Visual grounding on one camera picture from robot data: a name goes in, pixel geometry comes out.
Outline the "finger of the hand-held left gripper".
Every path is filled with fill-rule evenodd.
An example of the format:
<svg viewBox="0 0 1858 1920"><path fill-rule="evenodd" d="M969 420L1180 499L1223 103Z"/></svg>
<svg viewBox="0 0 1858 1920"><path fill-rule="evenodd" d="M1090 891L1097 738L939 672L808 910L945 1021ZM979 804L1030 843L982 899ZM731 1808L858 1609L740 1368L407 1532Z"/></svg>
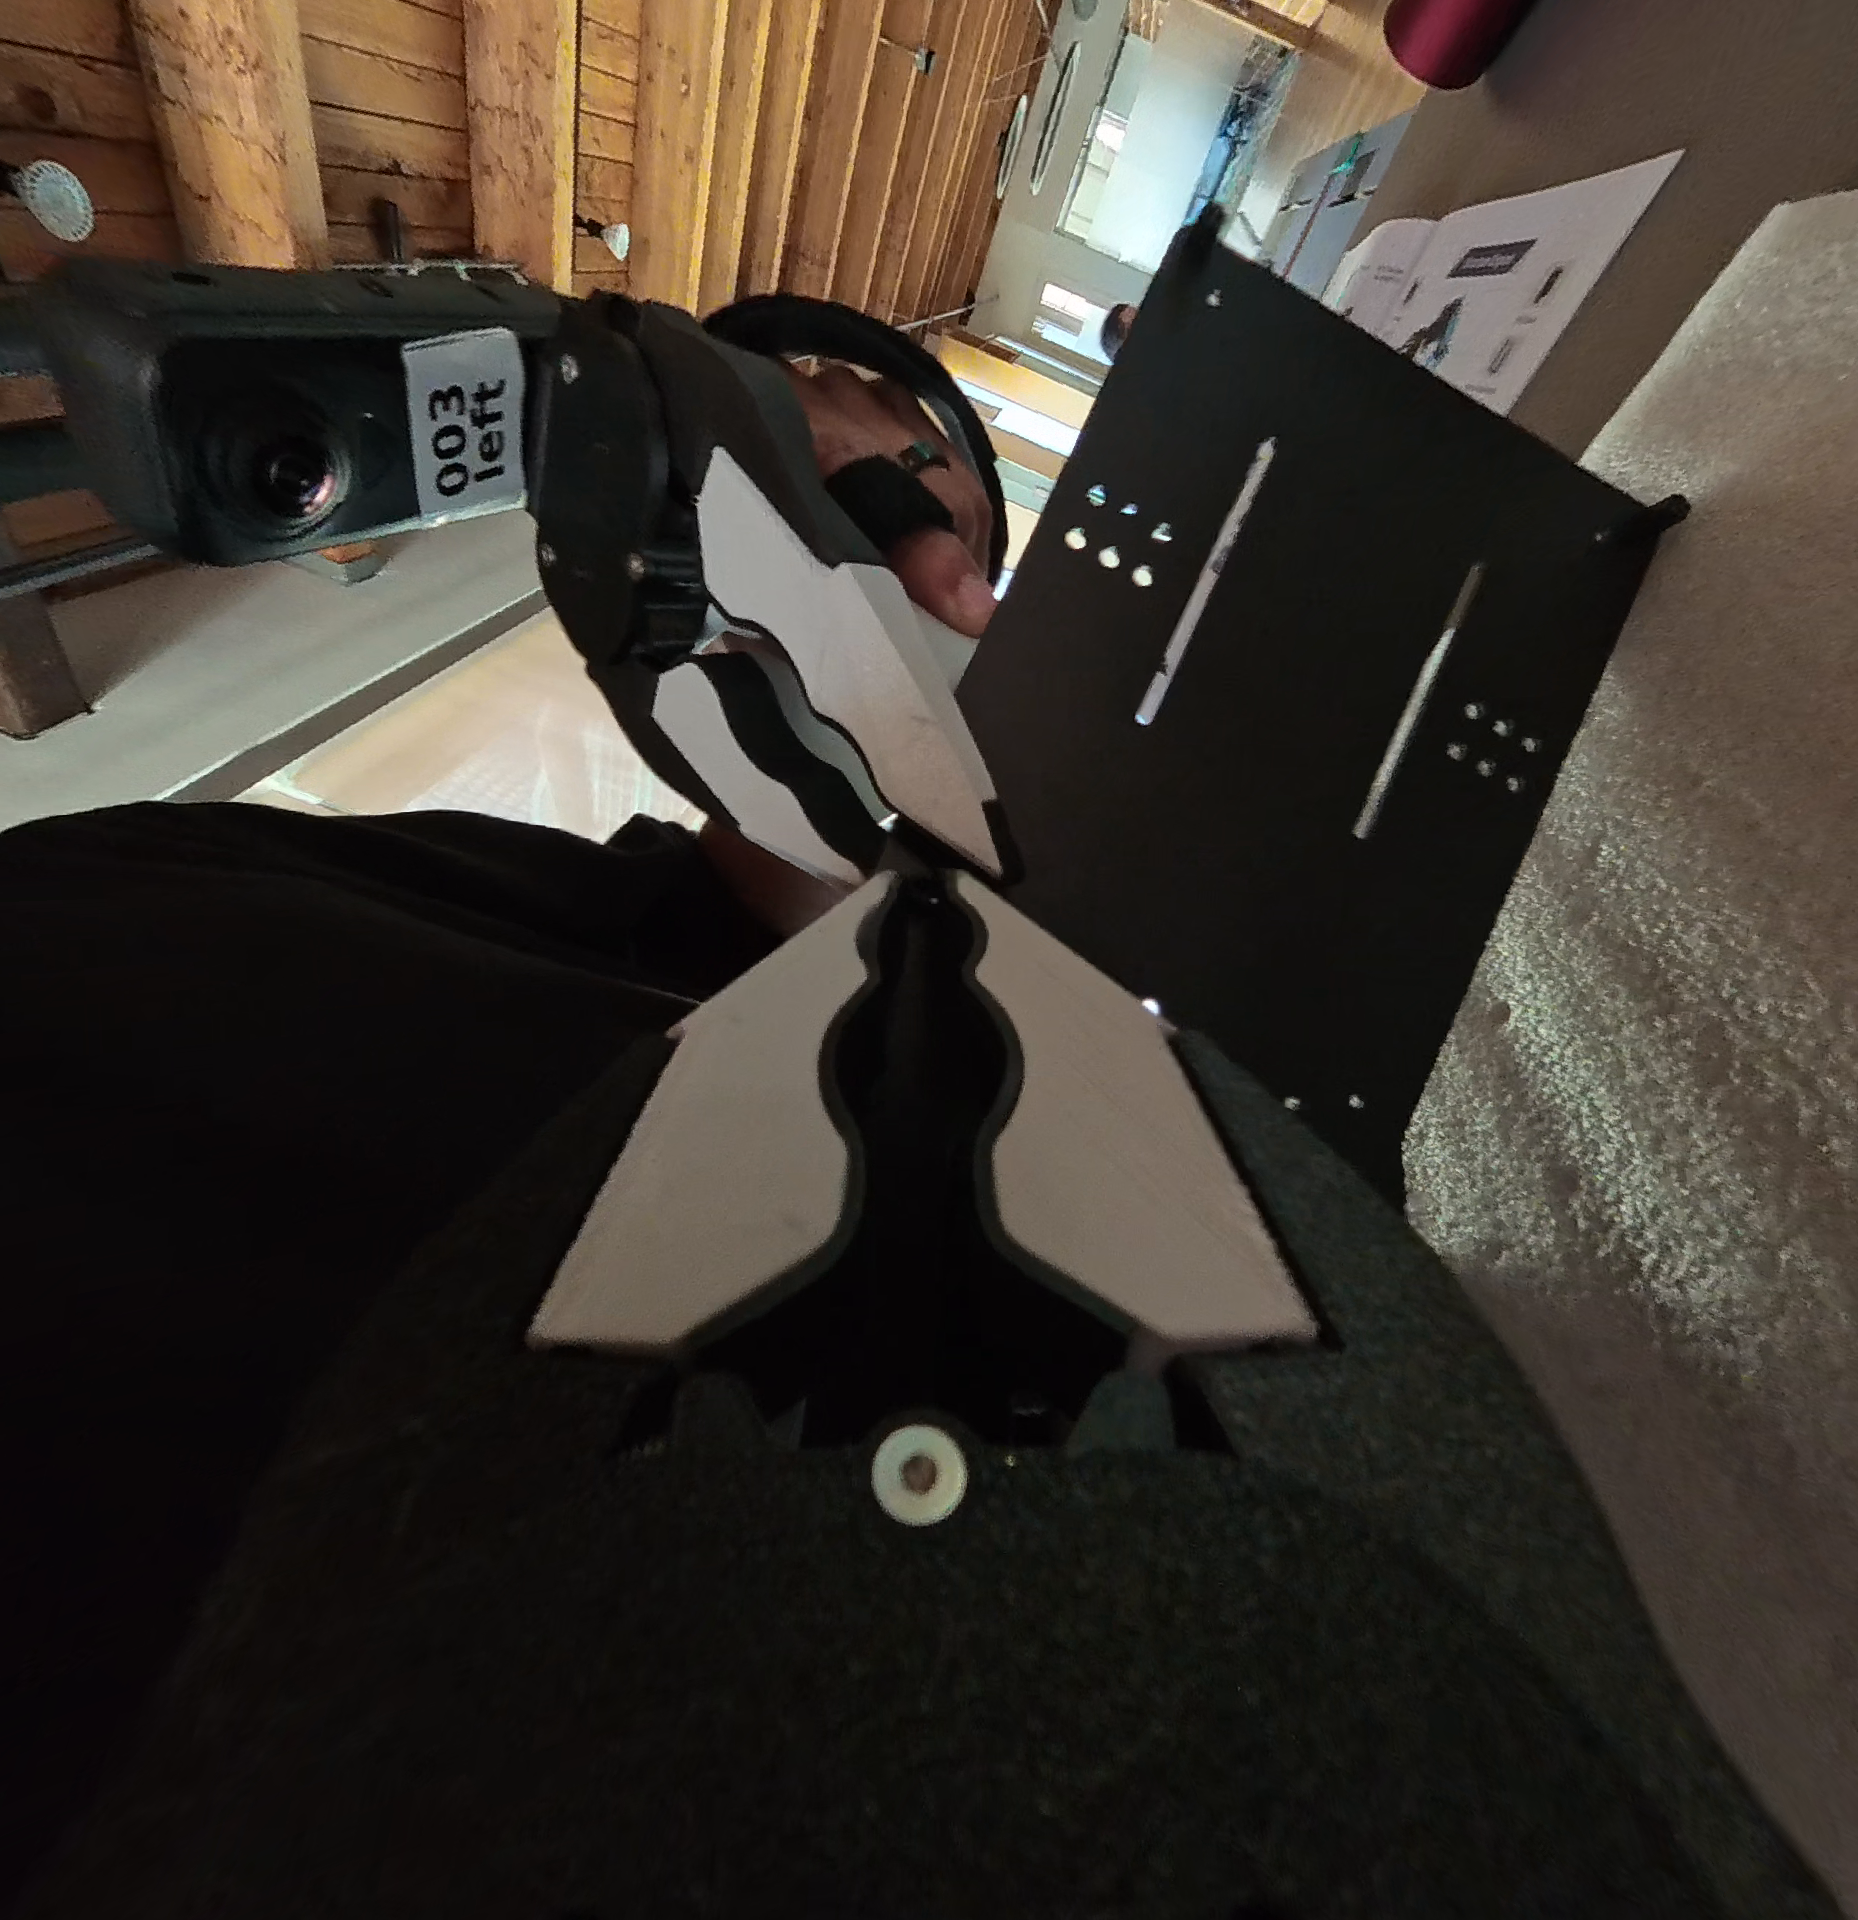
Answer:
<svg viewBox="0 0 1858 1920"><path fill-rule="evenodd" d="M1001 880L1018 858L956 702L972 646L878 565L829 562L742 465L715 453L697 500L701 576L720 626L689 657L775 651L811 711L867 762L898 828Z"/></svg>
<svg viewBox="0 0 1858 1920"><path fill-rule="evenodd" d="M717 812L759 849L841 885L886 857L890 805L775 651L717 651L656 680L653 722Z"/></svg>

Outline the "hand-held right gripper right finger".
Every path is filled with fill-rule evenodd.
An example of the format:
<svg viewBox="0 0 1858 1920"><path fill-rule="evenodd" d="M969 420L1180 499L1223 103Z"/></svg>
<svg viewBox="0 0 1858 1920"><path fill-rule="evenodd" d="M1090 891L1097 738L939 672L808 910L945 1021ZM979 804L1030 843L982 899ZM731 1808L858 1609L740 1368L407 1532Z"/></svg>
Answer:
<svg viewBox="0 0 1858 1920"><path fill-rule="evenodd" d="M1321 1327L1209 1122L1173 1028L970 876L965 985L1007 1053L982 1122L989 1234L1161 1355L1314 1347Z"/></svg>

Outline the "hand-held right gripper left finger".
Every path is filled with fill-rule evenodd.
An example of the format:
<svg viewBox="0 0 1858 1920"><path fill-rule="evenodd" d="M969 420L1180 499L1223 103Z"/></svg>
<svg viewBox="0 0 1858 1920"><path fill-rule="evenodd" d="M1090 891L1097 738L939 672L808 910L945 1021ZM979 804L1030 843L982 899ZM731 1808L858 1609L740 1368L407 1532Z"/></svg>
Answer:
<svg viewBox="0 0 1858 1920"><path fill-rule="evenodd" d="M872 876L676 1025L530 1347L685 1356L844 1245L867 1170L841 1051L896 897Z"/></svg>

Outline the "black metal plate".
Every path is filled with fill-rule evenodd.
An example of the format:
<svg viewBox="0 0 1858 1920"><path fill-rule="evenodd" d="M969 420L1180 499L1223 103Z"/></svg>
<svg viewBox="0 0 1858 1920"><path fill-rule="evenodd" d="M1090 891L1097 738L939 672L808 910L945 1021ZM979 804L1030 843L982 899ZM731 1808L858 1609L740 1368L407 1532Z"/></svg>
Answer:
<svg viewBox="0 0 1858 1920"><path fill-rule="evenodd" d="M1387 1201L1657 545L1180 229L959 686L1012 902Z"/></svg>

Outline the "person's left hand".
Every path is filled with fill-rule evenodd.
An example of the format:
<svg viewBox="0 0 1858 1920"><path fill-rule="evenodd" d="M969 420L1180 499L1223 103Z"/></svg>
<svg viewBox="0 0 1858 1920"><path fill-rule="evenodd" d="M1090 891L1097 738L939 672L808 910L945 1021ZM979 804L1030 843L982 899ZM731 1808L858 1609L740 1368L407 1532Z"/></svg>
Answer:
<svg viewBox="0 0 1858 1920"><path fill-rule="evenodd" d="M962 447L890 378L833 364L785 375L823 489L918 609L979 637L994 611L992 506Z"/></svg>

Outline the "white foam sheet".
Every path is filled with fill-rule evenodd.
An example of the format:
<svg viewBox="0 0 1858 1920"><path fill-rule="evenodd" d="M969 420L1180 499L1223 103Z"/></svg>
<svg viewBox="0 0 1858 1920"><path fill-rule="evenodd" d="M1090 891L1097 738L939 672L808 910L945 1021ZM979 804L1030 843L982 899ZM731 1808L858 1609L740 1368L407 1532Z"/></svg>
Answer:
<svg viewBox="0 0 1858 1920"><path fill-rule="evenodd" d="M1650 565L1406 1142L1411 1218L1858 1915L1858 188L1587 447Z"/></svg>

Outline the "printed instruction manual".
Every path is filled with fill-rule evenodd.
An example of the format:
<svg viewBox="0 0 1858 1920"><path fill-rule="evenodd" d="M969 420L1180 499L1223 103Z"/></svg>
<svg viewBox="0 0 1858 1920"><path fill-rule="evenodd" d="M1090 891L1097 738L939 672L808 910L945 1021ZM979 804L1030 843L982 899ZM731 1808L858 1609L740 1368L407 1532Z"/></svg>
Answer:
<svg viewBox="0 0 1858 1920"><path fill-rule="evenodd" d="M1322 304L1505 419L1681 160L1385 222L1347 250Z"/></svg>

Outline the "maroon metal cylinder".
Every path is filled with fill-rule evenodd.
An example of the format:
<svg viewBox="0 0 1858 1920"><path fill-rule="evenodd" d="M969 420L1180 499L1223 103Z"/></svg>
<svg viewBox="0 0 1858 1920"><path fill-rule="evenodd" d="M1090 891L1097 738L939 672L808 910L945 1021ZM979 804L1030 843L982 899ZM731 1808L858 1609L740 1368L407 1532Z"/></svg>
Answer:
<svg viewBox="0 0 1858 1920"><path fill-rule="evenodd" d="M1383 36L1395 67L1436 92L1474 85L1499 57L1535 2L1388 2Z"/></svg>

